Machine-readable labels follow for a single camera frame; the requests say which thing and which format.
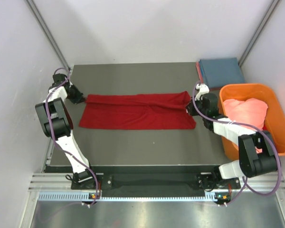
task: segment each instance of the pink cloth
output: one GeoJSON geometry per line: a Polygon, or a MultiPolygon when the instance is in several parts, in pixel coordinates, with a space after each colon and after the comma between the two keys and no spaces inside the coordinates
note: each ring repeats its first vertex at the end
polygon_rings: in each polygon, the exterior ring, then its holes
{"type": "MultiPolygon", "coordinates": [[[[263,129],[268,109],[268,105],[264,101],[255,98],[250,98],[246,101],[229,99],[224,101],[224,108],[225,114],[230,120],[263,129]]],[[[261,153],[262,149],[256,148],[256,152],[261,153]]]]}

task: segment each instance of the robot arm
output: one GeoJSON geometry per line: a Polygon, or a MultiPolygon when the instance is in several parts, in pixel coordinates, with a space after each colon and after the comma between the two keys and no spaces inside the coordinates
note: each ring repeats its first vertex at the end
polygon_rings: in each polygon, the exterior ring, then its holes
{"type": "MultiPolygon", "coordinates": [[[[215,94],[209,93],[205,84],[196,86],[198,93],[194,97],[195,104],[202,114],[211,119],[228,122],[217,123],[203,118],[207,129],[215,134],[223,136],[238,146],[239,160],[220,165],[214,169],[212,176],[217,183],[226,179],[236,177],[255,177],[277,170],[274,152],[269,143],[259,133],[240,125],[232,124],[232,121],[219,113],[218,99],[215,94]],[[256,147],[262,149],[257,154],[256,147]]],[[[199,115],[193,101],[186,106],[187,112],[192,115],[199,115]]],[[[263,131],[273,142],[270,132],[263,131]]]]}
{"type": "MultiPolygon", "coordinates": [[[[53,79],[54,83],[49,88],[49,93],[51,93],[57,85],[61,84],[66,79],[66,75],[56,74],[53,75],[53,79]]],[[[76,178],[77,182],[81,183],[91,179],[92,176],[86,167],[78,163],[74,157],[87,167],[90,167],[90,164],[87,158],[81,153],[73,136],[73,123],[64,105],[64,101],[66,99],[69,99],[74,104],[78,104],[85,100],[83,98],[83,93],[79,92],[79,90],[70,81],[68,81],[64,86],[53,92],[48,100],[48,106],[55,133],[55,142],[63,151],[70,153],[66,153],[66,156],[73,168],[73,178],[76,178]]],[[[42,103],[37,104],[35,109],[44,134],[47,137],[51,137],[51,130],[45,105],[45,101],[43,101],[42,103]]]]}

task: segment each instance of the fabric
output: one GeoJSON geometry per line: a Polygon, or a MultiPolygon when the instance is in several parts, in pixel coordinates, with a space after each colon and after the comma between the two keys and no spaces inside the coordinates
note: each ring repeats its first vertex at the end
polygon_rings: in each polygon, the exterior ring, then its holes
{"type": "MultiPolygon", "coordinates": [[[[250,98],[246,101],[238,101],[229,99],[224,101],[225,114],[232,121],[251,124],[259,129],[263,129],[264,121],[268,105],[264,101],[250,98]]],[[[262,149],[256,148],[257,153],[261,153],[262,149]]]]}
{"type": "Polygon", "coordinates": [[[94,129],[194,129],[187,92],[178,94],[88,95],[79,126],[94,129]]]}
{"type": "Polygon", "coordinates": [[[210,89],[245,83],[237,58],[201,59],[199,66],[204,83],[210,89]]]}

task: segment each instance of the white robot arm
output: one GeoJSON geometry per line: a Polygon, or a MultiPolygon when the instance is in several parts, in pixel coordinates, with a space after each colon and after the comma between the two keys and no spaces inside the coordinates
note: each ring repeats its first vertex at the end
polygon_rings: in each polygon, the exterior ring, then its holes
{"type": "MultiPolygon", "coordinates": [[[[56,86],[66,79],[63,74],[53,75],[54,84],[49,89],[49,94],[52,93],[48,100],[48,106],[50,110],[51,120],[53,124],[53,130],[55,134],[55,142],[59,147],[68,153],[66,153],[69,159],[73,173],[78,178],[78,182],[83,182],[92,178],[90,172],[86,170],[86,167],[90,167],[88,159],[81,153],[78,147],[74,135],[73,135],[73,123],[64,106],[64,101],[68,98],[74,104],[83,102],[83,94],[68,81],[64,86],[56,89],[56,86]]],[[[43,101],[35,106],[39,121],[43,132],[47,137],[51,137],[51,130],[48,121],[48,115],[45,108],[46,102],[43,101]]]]}

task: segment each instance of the cable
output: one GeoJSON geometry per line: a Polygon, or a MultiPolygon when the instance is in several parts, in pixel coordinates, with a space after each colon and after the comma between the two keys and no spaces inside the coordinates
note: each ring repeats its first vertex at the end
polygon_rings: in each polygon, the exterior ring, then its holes
{"type": "Polygon", "coordinates": [[[228,184],[228,194],[229,194],[229,196],[231,196],[231,194],[232,194],[232,186],[230,183],[228,184]]]}
{"type": "MultiPolygon", "coordinates": [[[[217,122],[217,123],[221,123],[221,124],[229,124],[229,122],[227,121],[220,121],[220,120],[215,120],[215,119],[212,119],[212,118],[209,118],[207,116],[205,116],[196,106],[196,103],[195,103],[195,99],[194,99],[194,95],[195,95],[195,88],[196,86],[200,84],[200,81],[197,81],[195,83],[195,86],[193,88],[193,93],[192,93],[192,102],[193,102],[193,106],[194,108],[196,109],[196,111],[198,112],[198,114],[203,117],[204,119],[206,120],[209,120],[209,121],[212,121],[212,122],[217,122]]],[[[247,127],[251,127],[253,129],[255,129],[256,131],[258,131],[264,138],[265,140],[268,141],[268,143],[270,144],[271,148],[273,149],[273,152],[275,154],[275,160],[276,160],[276,165],[277,165],[277,181],[276,181],[276,184],[275,184],[275,187],[268,193],[261,193],[261,192],[258,192],[256,190],[254,190],[253,188],[251,188],[248,183],[247,183],[247,177],[244,178],[243,177],[243,182],[244,182],[244,185],[243,187],[241,188],[241,190],[239,191],[239,193],[235,196],[235,198],[232,200],[234,201],[239,195],[240,193],[244,190],[245,187],[249,188],[253,193],[257,194],[257,195],[261,195],[261,196],[270,196],[272,194],[274,194],[279,186],[280,186],[280,183],[281,183],[281,179],[282,179],[282,170],[281,170],[281,163],[280,163],[280,158],[279,158],[279,155],[278,155],[278,152],[276,151],[276,147],[274,146],[273,142],[268,138],[268,136],[266,134],[264,134],[262,132],[262,130],[258,129],[257,127],[253,126],[253,125],[250,125],[250,124],[247,124],[247,123],[238,123],[238,122],[232,122],[232,124],[236,124],[236,125],[242,125],[242,126],[247,126],[247,127]]]]}
{"type": "MultiPolygon", "coordinates": [[[[58,149],[58,150],[61,150],[63,151],[64,153],[66,154],[69,154],[70,156],[72,156],[74,158],[75,161],[77,161],[79,164],[83,165],[87,170],[89,170],[89,172],[92,174],[95,182],[96,182],[96,190],[95,190],[95,198],[93,200],[93,202],[91,203],[91,206],[94,205],[96,203],[96,199],[97,199],[97,193],[98,193],[98,180],[97,180],[97,177],[95,175],[95,173],[90,169],[90,167],[88,167],[87,165],[85,165],[84,163],[82,163],[78,158],[76,158],[75,156],[72,155],[72,153],[68,152],[68,151],[65,151],[65,150],[62,150],[60,148],[60,146],[56,143],[56,140],[55,140],[55,134],[54,134],[54,128],[53,128],[53,123],[52,123],[52,119],[51,119],[51,114],[49,112],[49,106],[48,106],[48,100],[50,99],[50,97],[52,96],[52,94],[57,90],[59,89],[61,86],[63,86],[69,79],[70,79],[70,72],[69,70],[67,70],[66,68],[58,68],[54,71],[54,74],[56,74],[57,71],[59,70],[66,70],[67,71],[67,77],[66,79],[61,83],[59,84],[57,87],[55,87],[55,89],[53,89],[48,95],[47,95],[47,98],[46,98],[46,101],[45,101],[45,107],[46,107],[46,113],[47,113],[47,119],[48,119],[48,123],[49,123],[49,126],[50,126],[50,130],[51,130],[51,138],[53,140],[53,144],[54,146],[58,149]]],[[[71,206],[73,204],[79,204],[78,202],[72,202],[70,204],[67,204],[66,206],[62,207],[61,209],[59,209],[57,212],[55,212],[52,216],[50,216],[47,220],[43,221],[43,223],[46,223],[48,221],[50,221],[57,213],[59,213],[60,211],[62,211],[64,208],[67,208],[68,206],[71,206]]]]}

